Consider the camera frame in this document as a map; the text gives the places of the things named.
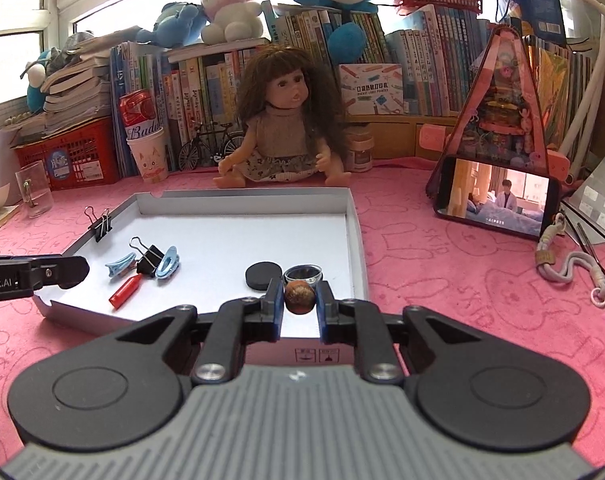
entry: phone screen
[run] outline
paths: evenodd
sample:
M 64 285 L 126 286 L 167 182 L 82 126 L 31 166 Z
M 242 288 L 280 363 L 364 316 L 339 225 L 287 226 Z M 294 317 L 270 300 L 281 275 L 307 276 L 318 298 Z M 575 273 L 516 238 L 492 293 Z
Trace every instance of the phone screen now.
M 456 159 L 449 202 L 437 211 L 449 217 L 538 237 L 543 228 L 549 179 L 471 160 Z

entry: white tray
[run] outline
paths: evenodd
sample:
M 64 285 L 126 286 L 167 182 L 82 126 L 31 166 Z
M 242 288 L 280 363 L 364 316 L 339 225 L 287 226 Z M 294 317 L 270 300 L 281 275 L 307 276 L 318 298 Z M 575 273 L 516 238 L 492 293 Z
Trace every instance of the white tray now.
M 89 275 L 68 290 L 38 291 L 34 300 L 45 317 L 102 335 L 178 304 L 216 312 L 225 301 L 258 295 L 246 285 L 245 270 L 261 261 L 276 262 L 283 272 L 318 265 L 336 298 L 368 299 L 360 226 L 348 189 L 171 191 L 159 198 L 138 193 L 112 218 L 112 231 L 100 242 L 88 231 L 65 251 L 84 256 Z M 143 279 L 114 312 L 108 298 L 124 279 L 111 280 L 105 264 L 131 252 L 135 236 L 163 252 L 175 245 L 180 269 L 167 283 Z M 315 310 L 305 316 L 285 310 L 281 336 L 317 338 Z

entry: blue hair clip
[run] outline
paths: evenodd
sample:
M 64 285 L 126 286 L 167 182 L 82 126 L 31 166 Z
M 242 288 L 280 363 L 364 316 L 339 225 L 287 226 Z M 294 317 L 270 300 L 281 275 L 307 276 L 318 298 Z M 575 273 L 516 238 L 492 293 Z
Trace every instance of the blue hair clip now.
M 136 253 L 129 253 L 124 258 L 120 258 L 117 262 L 106 264 L 109 269 L 109 277 L 121 276 L 130 269 L 133 269 L 136 263 Z
M 180 256 L 178 256 L 178 250 L 175 246 L 171 246 L 167 249 L 167 252 L 163 256 L 158 268 L 156 269 L 156 278 L 159 280 L 165 280 L 169 278 L 178 266 L 180 265 Z

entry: phone stand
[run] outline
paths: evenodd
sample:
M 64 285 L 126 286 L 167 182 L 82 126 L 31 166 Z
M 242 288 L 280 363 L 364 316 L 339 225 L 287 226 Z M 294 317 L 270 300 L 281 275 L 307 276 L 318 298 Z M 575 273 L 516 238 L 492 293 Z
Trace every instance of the phone stand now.
M 454 132 L 427 183 L 427 195 L 435 197 L 443 159 L 452 155 L 550 176 L 541 117 L 522 39 L 512 27 L 497 25 Z M 559 153 L 552 157 L 552 176 L 564 180 L 569 162 Z

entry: screw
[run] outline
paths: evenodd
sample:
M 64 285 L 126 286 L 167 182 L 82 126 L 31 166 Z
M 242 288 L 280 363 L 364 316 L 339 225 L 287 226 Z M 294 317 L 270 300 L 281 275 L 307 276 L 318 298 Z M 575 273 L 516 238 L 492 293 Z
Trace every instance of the screw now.
M 369 375 L 379 381 L 391 381 L 401 374 L 401 369 L 389 363 L 378 363 L 369 370 Z
M 222 379 L 224 373 L 224 366 L 219 365 L 218 363 L 207 363 L 206 365 L 198 367 L 198 370 L 196 370 L 196 377 L 203 381 L 217 381 Z

